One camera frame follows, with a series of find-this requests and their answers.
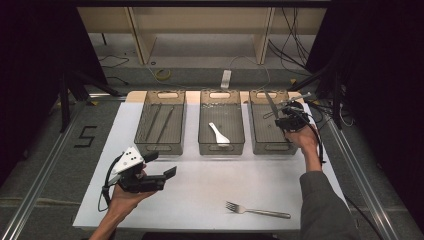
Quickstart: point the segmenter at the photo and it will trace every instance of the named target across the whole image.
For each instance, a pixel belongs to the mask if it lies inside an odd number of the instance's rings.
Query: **fork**
[[[235,204],[235,203],[232,203],[232,202],[227,202],[226,207],[227,207],[228,210],[235,212],[235,213],[250,212],[250,213],[256,213],[256,214],[261,214],[261,215],[266,215],[266,216],[271,216],[271,217],[279,217],[279,218],[286,218],[286,219],[291,218],[291,215],[288,214],[288,213],[247,209],[247,208],[243,207],[242,205]]]

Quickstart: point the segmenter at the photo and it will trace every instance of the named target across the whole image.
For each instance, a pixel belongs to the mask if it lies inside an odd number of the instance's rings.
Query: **spoon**
[[[226,138],[224,135],[222,135],[218,129],[215,127],[215,124],[212,122],[209,123],[209,126],[211,126],[212,130],[215,132],[216,137],[216,143],[218,143],[218,146],[220,147],[228,147],[230,146],[230,139]]]

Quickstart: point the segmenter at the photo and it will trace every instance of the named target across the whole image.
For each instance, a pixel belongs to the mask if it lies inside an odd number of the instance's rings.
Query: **gray sleeve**
[[[323,172],[303,174],[300,185],[303,198],[301,239],[360,239],[349,209]]]

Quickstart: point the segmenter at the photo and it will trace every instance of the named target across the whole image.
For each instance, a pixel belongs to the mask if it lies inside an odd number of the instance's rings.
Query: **white table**
[[[104,146],[93,178],[73,226],[95,229],[105,212],[97,203],[106,172],[112,161],[129,146],[141,116],[143,103],[122,103]],[[160,156],[147,164],[147,174],[162,174],[177,166],[177,174],[165,189],[141,202],[119,225],[140,231],[185,232],[278,232],[300,229],[302,196],[299,177],[305,172],[303,155],[254,155],[248,119],[248,105],[242,104],[246,142],[240,156],[201,156],[197,142],[199,104],[187,104],[184,153]],[[331,162],[324,152],[324,173],[337,195],[344,199]],[[248,208],[286,212],[291,219],[257,214],[231,213],[225,202]],[[106,206],[102,200],[101,208]]]

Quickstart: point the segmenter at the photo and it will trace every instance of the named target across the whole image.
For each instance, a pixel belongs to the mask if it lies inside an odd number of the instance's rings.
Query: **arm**
[[[90,240],[107,240],[125,217],[137,207],[143,199],[156,192],[130,193],[124,192],[119,185],[115,185],[109,210],[100,222],[99,227],[91,235]]]
[[[300,177],[303,205],[301,239],[360,239],[346,204],[337,196],[322,172],[317,141],[309,127],[286,137],[305,156],[306,173]]]

